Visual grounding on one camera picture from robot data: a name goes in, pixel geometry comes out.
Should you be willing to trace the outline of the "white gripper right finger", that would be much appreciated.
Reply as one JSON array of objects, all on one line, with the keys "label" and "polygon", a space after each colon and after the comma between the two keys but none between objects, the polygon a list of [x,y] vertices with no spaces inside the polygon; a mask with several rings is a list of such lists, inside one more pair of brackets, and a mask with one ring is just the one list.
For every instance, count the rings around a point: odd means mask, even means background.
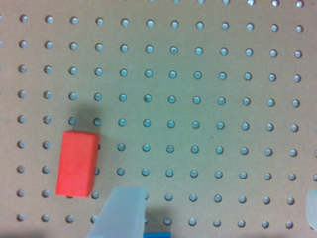
[{"label": "white gripper right finger", "polygon": [[310,189],[306,196],[306,219],[309,226],[317,230],[317,190]]}]

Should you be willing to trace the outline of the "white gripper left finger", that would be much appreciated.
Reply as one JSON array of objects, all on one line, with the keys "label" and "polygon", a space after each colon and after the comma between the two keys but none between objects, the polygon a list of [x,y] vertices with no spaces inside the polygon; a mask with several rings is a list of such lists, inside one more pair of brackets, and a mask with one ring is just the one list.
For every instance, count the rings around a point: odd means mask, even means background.
[{"label": "white gripper left finger", "polygon": [[86,238],[143,238],[145,189],[115,187]]}]

